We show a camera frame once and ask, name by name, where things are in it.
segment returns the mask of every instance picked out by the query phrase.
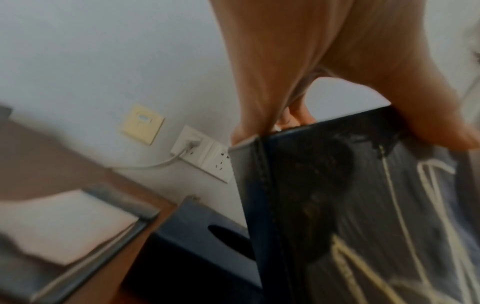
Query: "yellowed wall socket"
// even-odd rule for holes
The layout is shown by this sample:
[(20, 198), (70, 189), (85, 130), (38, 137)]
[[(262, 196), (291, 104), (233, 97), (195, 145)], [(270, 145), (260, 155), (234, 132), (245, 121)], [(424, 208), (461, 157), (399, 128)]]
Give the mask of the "yellowed wall socket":
[(141, 105), (134, 105), (121, 131), (144, 144), (151, 145), (165, 118)]

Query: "white wall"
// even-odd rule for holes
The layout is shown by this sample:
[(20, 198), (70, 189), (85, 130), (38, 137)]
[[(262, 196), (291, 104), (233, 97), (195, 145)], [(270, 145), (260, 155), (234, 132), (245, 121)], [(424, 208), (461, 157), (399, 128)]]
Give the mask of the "white wall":
[[(432, 53), (463, 94), (476, 75), (462, 43), (477, 0), (430, 0)], [(183, 125), (228, 143), (239, 119), (233, 78), (207, 0), (0, 0), (0, 101), (13, 119), (109, 166), (169, 157)], [(386, 104), (342, 81), (314, 83), (318, 119)], [(150, 147), (118, 132), (133, 103), (166, 117)], [(187, 194), (245, 224), (235, 183), (185, 163), (127, 177), (180, 202)]]

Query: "electrical socket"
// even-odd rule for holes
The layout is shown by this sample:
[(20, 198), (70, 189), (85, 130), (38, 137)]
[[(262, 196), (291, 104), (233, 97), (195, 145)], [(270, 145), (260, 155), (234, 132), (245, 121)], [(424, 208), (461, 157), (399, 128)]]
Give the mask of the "electrical socket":
[(214, 142), (200, 169), (225, 183), (230, 182), (234, 171), (230, 162), (228, 147)]
[(187, 143), (192, 140), (200, 140), (200, 144), (191, 148), (187, 153), (184, 153), (182, 156), (180, 156), (180, 158), (187, 163), (200, 168), (215, 142), (215, 140), (203, 134), (202, 132), (199, 132), (192, 127), (184, 126), (170, 153), (180, 153), (185, 148)]

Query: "wooden table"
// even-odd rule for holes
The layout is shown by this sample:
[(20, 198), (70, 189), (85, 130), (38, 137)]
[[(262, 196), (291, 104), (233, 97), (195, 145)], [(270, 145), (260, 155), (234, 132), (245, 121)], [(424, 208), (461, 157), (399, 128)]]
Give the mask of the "wooden table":
[[(146, 188), (64, 148), (54, 139), (12, 121), (0, 122), (0, 199), (28, 199), (108, 183), (161, 209), (159, 217), (65, 303), (136, 302), (119, 286), (152, 230), (176, 206)], [(7, 303), (0, 299), (0, 304)]]

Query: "hand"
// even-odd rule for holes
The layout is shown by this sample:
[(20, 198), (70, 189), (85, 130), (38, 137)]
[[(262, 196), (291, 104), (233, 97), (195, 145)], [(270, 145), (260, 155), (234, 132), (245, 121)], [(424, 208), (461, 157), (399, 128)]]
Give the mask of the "hand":
[(315, 121), (304, 104), (318, 77), (369, 86), (420, 138), (480, 147), (459, 100), (430, 58), (424, 0), (210, 0), (231, 61), (241, 109), (233, 144)]

